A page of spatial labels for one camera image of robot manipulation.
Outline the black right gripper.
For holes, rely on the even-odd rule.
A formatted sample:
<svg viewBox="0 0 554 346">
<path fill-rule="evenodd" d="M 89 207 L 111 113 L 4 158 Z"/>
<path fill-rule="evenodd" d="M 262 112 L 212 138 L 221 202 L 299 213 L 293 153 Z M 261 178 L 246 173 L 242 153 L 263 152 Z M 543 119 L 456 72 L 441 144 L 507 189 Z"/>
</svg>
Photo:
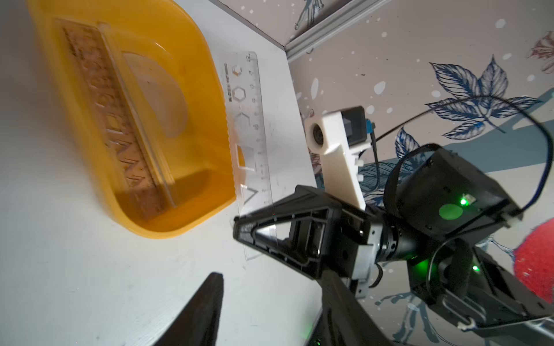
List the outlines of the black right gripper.
<svg viewBox="0 0 554 346">
<path fill-rule="evenodd" d="M 233 238 L 309 279 L 328 267 L 356 298 L 365 298 L 384 227 L 380 210 L 343 207 L 322 190 L 298 185 L 273 205 L 235 217 Z"/>
</svg>

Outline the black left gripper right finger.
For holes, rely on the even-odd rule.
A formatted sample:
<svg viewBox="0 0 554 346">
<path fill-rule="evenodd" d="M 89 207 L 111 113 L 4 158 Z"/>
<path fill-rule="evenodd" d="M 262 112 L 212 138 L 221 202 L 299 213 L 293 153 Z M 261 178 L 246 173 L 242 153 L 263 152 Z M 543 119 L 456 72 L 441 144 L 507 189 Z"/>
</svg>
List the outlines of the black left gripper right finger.
<svg viewBox="0 0 554 346">
<path fill-rule="evenodd" d="M 338 274 L 323 272 L 322 314 L 317 323 L 319 345 L 391 345 Z"/>
</svg>

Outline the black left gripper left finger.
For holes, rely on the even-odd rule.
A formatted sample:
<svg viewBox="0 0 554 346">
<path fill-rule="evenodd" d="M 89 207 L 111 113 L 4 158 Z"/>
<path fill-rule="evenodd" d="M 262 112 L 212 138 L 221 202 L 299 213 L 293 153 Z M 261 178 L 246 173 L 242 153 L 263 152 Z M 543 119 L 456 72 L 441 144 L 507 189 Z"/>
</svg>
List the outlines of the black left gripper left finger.
<svg viewBox="0 0 554 346">
<path fill-rule="evenodd" d="M 212 272 L 154 345 L 215 345 L 223 297 L 224 277 Z"/>
</svg>

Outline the yellow plastic storage box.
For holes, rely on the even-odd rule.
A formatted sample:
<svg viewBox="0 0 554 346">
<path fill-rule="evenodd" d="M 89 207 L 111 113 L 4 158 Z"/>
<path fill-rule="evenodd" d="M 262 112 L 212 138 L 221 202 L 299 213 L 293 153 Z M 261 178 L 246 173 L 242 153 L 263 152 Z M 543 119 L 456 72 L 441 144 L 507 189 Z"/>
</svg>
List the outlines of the yellow plastic storage box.
<svg viewBox="0 0 554 346">
<path fill-rule="evenodd" d="M 202 32 L 174 1 L 29 1 L 111 218 L 152 239 L 235 201 L 226 110 Z"/>
</svg>

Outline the clear short stencil ruler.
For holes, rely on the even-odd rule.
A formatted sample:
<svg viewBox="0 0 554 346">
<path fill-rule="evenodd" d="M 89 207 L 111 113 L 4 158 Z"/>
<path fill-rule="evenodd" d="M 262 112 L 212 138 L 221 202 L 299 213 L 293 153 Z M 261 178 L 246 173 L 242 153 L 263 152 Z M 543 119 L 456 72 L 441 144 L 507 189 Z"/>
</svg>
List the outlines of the clear short stencil ruler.
<svg viewBox="0 0 554 346">
<path fill-rule="evenodd" d="M 246 216 L 273 202 L 258 56 L 226 54 L 222 78 L 238 211 Z"/>
</svg>

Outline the pink long stencil ruler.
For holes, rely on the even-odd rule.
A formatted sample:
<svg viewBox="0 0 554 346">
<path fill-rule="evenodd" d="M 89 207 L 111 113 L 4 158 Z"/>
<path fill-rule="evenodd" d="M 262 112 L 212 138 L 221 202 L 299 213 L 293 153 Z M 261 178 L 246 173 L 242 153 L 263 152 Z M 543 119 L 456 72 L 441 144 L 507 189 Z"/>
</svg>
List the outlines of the pink long stencil ruler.
<svg viewBox="0 0 554 346">
<path fill-rule="evenodd" d="M 61 20 L 59 25 L 100 118 L 105 145 L 114 160 L 123 192 L 143 218 L 160 215 L 166 211 L 167 203 L 141 146 L 101 32 L 69 20 Z"/>
</svg>

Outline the clear long stencil ruler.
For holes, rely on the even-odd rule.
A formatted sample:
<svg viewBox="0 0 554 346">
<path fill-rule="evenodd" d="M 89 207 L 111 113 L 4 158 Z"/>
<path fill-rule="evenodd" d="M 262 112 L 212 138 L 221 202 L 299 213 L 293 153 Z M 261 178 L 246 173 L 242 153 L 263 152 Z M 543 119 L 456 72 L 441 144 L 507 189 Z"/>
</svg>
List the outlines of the clear long stencil ruler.
<svg viewBox="0 0 554 346">
<path fill-rule="evenodd" d="M 136 78 L 130 69 L 126 58 L 118 46 L 116 37 L 112 27 L 106 22 L 99 22 L 98 29 L 101 32 L 108 54 L 113 63 L 115 74 L 121 85 L 122 94 L 125 97 L 131 114 L 132 126 L 138 139 L 141 152 L 149 166 L 149 171 L 152 176 L 154 185 L 158 188 L 164 198 L 164 203 L 168 208 L 176 208 L 178 200 L 173 195 L 173 188 L 170 183 L 172 179 L 166 177 L 164 168 L 167 167 L 165 160 L 157 158 L 158 148 L 153 145 L 149 139 L 148 131 L 144 128 L 141 115 L 146 115 L 145 110 L 141 110 L 142 98 L 139 85 L 136 83 Z"/>
</svg>

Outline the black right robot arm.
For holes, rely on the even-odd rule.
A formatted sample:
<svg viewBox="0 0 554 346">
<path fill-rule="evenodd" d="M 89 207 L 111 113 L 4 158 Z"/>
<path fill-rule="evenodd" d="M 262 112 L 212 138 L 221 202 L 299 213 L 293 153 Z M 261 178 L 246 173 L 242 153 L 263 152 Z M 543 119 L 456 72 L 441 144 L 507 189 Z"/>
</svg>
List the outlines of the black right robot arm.
<svg viewBox="0 0 554 346">
<path fill-rule="evenodd" d="M 478 243 L 522 215 L 493 179 L 436 144 L 404 181 L 395 167 L 384 206 L 360 207 L 314 187 L 234 221 L 236 241 L 317 281 L 323 313 L 310 343 L 385 345 L 359 304 L 371 272 L 404 261 L 412 294 L 465 332 L 500 345 L 552 345 L 553 305 L 505 271 Z"/>
</svg>

